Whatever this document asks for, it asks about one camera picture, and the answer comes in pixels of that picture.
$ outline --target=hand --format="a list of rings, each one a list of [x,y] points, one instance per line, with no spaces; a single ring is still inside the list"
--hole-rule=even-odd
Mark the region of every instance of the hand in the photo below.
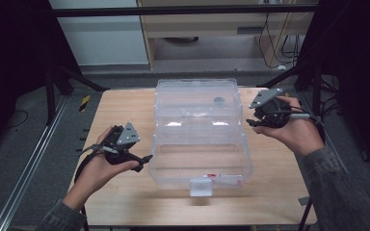
[[[106,129],[97,139],[97,143],[101,143],[110,133],[112,127]],[[84,167],[82,173],[77,179],[76,183],[67,193],[63,202],[67,207],[75,211],[80,211],[87,199],[101,189],[107,182],[109,182],[116,175],[125,172],[129,169],[138,166],[138,162],[129,161],[119,165],[110,165],[104,154],[96,155]]]
[[[292,110],[299,111],[300,103],[297,98],[278,96],[277,98],[287,102],[294,107]],[[306,156],[325,145],[309,118],[290,118],[288,123],[282,128],[269,128],[257,126],[252,128],[254,132],[272,137],[284,143],[291,151],[296,154]]]

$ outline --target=plastic storage box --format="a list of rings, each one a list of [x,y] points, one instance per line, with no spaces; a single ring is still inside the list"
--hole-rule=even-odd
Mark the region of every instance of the plastic storage box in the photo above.
[[[160,80],[148,171],[161,189],[209,196],[251,177],[235,79]]]

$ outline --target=gray sleeve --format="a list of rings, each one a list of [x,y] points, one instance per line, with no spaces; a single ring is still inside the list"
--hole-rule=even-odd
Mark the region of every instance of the gray sleeve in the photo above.
[[[86,217],[68,208],[58,200],[53,208],[44,216],[36,230],[80,230]]]
[[[370,230],[370,196],[328,147],[303,159],[321,230]]]

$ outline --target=cabinet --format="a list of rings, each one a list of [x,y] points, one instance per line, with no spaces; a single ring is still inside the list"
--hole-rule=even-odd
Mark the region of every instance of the cabinet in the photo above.
[[[139,7],[257,5],[259,0],[137,0]],[[283,4],[317,3],[314,0],[284,0]],[[237,36],[248,31],[260,35],[260,48],[268,65],[276,62],[286,35],[305,35],[312,13],[215,13],[141,16],[148,60],[153,66],[156,41],[159,38]]]
[[[53,9],[132,8],[135,0],[49,0]],[[122,64],[148,65],[139,16],[58,18],[82,70]]]

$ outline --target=wooden table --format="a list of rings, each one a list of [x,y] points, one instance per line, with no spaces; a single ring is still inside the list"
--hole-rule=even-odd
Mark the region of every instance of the wooden table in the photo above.
[[[259,89],[240,88],[244,119]],[[154,132],[155,89],[107,90],[103,93],[85,147],[110,125],[131,121],[141,136],[130,151],[149,155]],[[214,190],[211,197],[190,197],[189,191],[159,190],[147,172],[127,171],[111,180],[86,203],[89,225],[249,225],[298,224],[308,196],[293,153],[282,143],[257,135],[243,123],[250,143],[253,175],[241,189]],[[307,223],[316,217],[310,212]]]

